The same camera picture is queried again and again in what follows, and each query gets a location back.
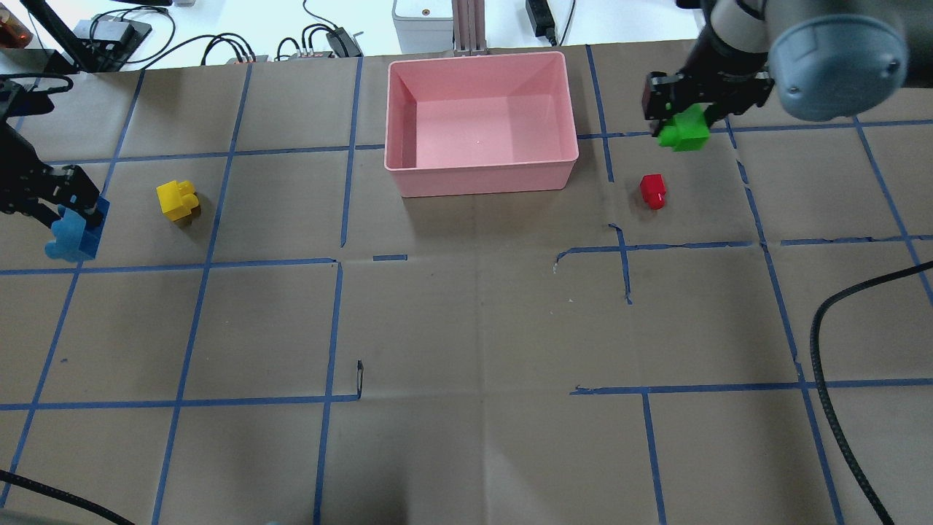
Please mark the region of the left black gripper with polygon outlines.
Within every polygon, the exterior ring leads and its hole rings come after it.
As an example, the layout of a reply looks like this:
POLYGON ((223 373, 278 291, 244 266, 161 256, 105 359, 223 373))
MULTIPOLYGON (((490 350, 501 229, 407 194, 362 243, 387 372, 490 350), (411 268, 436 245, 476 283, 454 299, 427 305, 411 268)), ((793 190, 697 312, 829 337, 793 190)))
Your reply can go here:
POLYGON ((104 221, 104 208, 96 207, 101 192, 83 168, 77 164, 54 168, 44 163, 34 146, 7 122, 11 117, 50 113, 55 107, 50 96, 69 92, 74 87, 70 77, 45 77, 45 80, 60 81, 60 85, 40 90, 27 86, 32 79, 2 77, 2 213, 20 213, 52 228, 63 219, 63 212, 57 207, 45 206, 48 202, 79 213, 86 227, 99 227, 104 221))

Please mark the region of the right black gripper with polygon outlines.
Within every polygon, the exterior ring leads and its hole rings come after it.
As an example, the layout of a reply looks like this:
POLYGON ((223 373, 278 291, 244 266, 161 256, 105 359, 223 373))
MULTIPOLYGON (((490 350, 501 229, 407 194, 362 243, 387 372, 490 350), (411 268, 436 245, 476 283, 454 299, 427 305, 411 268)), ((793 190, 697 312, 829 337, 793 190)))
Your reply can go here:
POLYGON ((706 104, 704 122, 711 126, 764 106, 774 86, 767 59, 765 51, 736 49, 714 30, 703 29, 680 70, 647 75, 641 97, 644 119, 652 126, 667 126, 693 104, 706 104))

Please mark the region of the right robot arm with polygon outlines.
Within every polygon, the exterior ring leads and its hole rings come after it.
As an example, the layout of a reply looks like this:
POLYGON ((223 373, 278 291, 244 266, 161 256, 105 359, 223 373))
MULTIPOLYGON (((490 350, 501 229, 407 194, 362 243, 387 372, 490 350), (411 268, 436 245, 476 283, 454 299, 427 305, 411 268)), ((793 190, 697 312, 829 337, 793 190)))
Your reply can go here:
POLYGON ((776 94, 791 117, 829 122, 931 83, 929 1, 679 1, 703 14, 683 67, 653 71, 641 107, 653 136, 693 104, 707 126, 776 94))

